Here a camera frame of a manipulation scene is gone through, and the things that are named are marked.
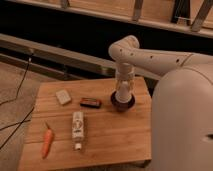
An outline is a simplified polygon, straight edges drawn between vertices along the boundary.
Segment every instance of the white sponge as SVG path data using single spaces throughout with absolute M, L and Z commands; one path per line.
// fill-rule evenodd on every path
M 69 93 L 66 90 L 57 91 L 55 94 L 61 105 L 65 105 L 65 104 L 71 102 L 71 100 L 72 100 Z

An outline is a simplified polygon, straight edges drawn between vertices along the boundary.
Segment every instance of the white bottle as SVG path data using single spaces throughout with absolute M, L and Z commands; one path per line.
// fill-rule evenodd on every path
M 84 115 L 83 112 L 73 113 L 72 138 L 75 142 L 75 150 L 81 150 L 84 139 Z

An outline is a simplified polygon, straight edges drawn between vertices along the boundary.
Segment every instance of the concrete floor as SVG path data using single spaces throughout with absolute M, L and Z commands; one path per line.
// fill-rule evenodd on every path
M 15 96 L 17 86 L 19 85 L 23 74 L 24 69 L 0 62 L 0 103 Z M 28 71 L 18 99 L 14 102 L 0 106 L 0 128 L 21 121 L 33 107 L 40 83 L 47 81 L 56 80 Z M 0 171 L 17 170 L 28 124 L 29 123 L 24 123 L 8 143 L 0 149 Z M 10 127 L 0 132 L 0 146 L 15 127 Z M 137 167 L 135 163 L 71 169 L 71 171 L 150 171 L 149 167 L 142 169 Z

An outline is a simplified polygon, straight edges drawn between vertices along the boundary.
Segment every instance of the carrot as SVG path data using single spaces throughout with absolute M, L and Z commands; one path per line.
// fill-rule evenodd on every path
M 54 138 L 54 133 L 52 129 L 49 127 L 47 123 L 45 124 L 47 126 L 47 131 L 44 134 L 44 142 L 43 142 L 42 151 L 41 151 L 43 159 L 47 157 L 53 138 Z

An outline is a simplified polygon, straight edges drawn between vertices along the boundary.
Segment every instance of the cable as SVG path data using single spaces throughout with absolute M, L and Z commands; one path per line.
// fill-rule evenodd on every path
M 16 125 L 18 125 L 18 124 L 20 124 L 20 123 L 21 123 L 21 122 L 16 122 L 16 123 L 13 123 L 13 124 L 4 126 L 4 127 L 0 128 L 0 131 L 3 131 L 3 130 L 5 130 L 5 129 L 7 129 L 7 128 L 10 128 L 10 127 L 12 127 L 12 126 L 16 126 Z
M 0 106 L 3 105 L 3 104 L 5 104 L 5 103 L 13 102 L 13 101 L 15 101 L 15 100 L 18 98 L 18 95 L 19 95 L 21 86 L 22 86 L 22 84 L 23 84 L 23 82 L 24 82 L 24 79 L 25 79 L 25 77 L 26 77 L 27 71 L 28 71 L 28 69 L 29 69 L 30 62 L 31 62 L 31 57 L 29 57 L 29 60 L 28 60 L 27 67 L 26 67 L 26 69 L 25 69 L 23 78 L 22 78 L 22 80 L 21 80 L 21 82 L 20 82 L 20 84 L 19 84 L 19 86 L 18 86 L 18 88 L 17 88 L 16 96 L 15 96 L 13 99 L 9 99 L 9 100 L 6 100 L 6 101 L 1 102 L 1 103 L 0 103 Z
M 27 117 L 32 113 L 33 110 L 34 110 L 34 106 L 33 106 L 33 108 L 27 113 L 27 115 L 24 117 L 24 119 L 19 123 L 19 125 L 14 129 L 14 131 L 9 135 L 9 137 L 4 141 L 4 143 L 0 146 L 0 151 L 1 151 L 1 149 L 7 144 L 7 142 L 10 140 L 10 138 L 15 134 L 15 132 L 19 129 L 19 127 L 25 122 L 25 120 L 26 120 Z

